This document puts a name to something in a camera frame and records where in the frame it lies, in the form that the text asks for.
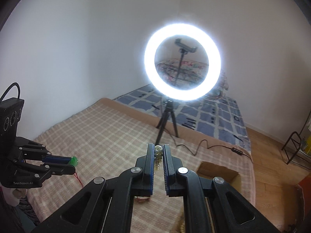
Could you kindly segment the red strap wristwatch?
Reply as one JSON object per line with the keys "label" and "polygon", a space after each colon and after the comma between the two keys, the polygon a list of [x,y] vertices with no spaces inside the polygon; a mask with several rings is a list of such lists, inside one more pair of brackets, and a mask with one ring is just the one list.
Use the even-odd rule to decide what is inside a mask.
{"label": "red strap wristwatch", "polygon": [[143,202],[146,202],[146,201],[149,201],[150,200],[150,197],[139,197],[139,196],[135,196],[135,200],[139,203],[143,203]]}

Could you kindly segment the brown cardboard box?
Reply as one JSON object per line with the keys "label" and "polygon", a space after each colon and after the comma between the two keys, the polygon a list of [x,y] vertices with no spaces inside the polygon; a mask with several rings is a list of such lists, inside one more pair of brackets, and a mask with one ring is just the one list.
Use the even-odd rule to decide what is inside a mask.
{"label": "brown cardboard box", "polygon": [[238,192],[241,192],[241,176],[232,169],[225,166],[216,165],[210,162],[201,162],[197,169],[197,174],[200,177],[204,177],[212,180],[215,177],[221,177],[226,182],[230,183]]}

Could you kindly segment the pink plaid blanket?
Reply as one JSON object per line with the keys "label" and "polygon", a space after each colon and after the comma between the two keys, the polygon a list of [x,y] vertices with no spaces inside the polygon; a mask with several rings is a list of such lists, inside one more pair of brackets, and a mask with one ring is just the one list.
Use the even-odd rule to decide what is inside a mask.
{"label": "pink plaid blanket", "polygon": [[[45,220],[93,178],[110,179],[133,167],[156,140],[157,122],[156,117],[103,98],[39,135],[36,142],[52,154],[76,156],[79,164],[77,177],[53,176],[41,188],[27,192],[38,219]],[[210,162],[237,171],[241,194],[255,204],[255,175],[248,153],[237,155],[232,144],[189,128],[179,127],[177,138],[170,136],[171,124],[166,129],[161,142],[170,145],[172,155],[185,167],[195,171],[201,162]]]}

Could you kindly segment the blue patterned bed sheet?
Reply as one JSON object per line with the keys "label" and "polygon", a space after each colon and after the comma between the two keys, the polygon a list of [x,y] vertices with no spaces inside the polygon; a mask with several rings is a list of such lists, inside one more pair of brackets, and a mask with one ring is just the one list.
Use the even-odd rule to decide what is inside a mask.
{"label": "blue patterned bed sheet", "polygon": [[[156,117],[168,98],[151,84],[115,98],[117,102]],[[176,123],[251,152],[251,143],[237,102],[229,97],[204,96],[190,102],[174,100]]]}

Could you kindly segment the black clothes rack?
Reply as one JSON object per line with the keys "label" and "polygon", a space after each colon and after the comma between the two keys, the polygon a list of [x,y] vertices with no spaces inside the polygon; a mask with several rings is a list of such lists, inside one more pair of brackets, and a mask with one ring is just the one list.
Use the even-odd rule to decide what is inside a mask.
{"label": "black clothes rack", "polygon": [[290,134],[281,149],[286,156],[286,164],[294,163],[310,170],[310,112],[299,131]]}

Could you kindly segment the folded floral quilt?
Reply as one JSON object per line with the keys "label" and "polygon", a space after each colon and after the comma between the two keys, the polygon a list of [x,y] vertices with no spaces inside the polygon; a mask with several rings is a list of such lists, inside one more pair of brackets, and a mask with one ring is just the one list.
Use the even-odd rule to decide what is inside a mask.
{"label": "folded floral quilt", "polygon": [[[181,90],[190,90],[204,81],[208,72],[208,64],[188,59],[184,59],[181,66],[179,63],[180,60],[176,58],[163,60],[156,64],[156,71],[167,84]],[[228,90],[226,74],[221,70],[217,83],[206,96],[215,99],[221,98]]]}

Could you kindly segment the black phone holder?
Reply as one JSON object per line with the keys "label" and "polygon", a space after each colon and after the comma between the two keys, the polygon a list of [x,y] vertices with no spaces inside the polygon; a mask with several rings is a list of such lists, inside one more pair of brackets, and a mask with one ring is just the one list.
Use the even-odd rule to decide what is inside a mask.
{"label": "black phone holder", "polygon": [[180,74],[180,69],[181,69],[181,65],[182,65],[182,61],[183,61],[184,56],[187,55],[188,53],[192,54],[192,53],[195,53],[197,51],[197,47],[189,47],[188,45],[182,43],[182,39],[180,39],[180,38],[175,39],[175,44],[176,44],[176,46],[180,47],[179,53],[181,54],[181,56],[180,56],[180,61],[179,61],[176,77],[175,77],[175,80],[173,82],[173,86],[176,86],[176,82],[177,82],[178,76]]}

